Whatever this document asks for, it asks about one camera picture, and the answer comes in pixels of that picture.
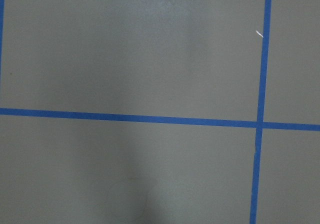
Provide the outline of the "brown table cover mat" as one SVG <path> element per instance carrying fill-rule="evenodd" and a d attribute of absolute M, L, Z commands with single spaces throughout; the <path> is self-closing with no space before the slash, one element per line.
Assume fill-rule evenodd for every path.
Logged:
<path fill-rule="evenodd" d="M 0 0 L 3 224 L 317 224 L 320 0 Z"/>

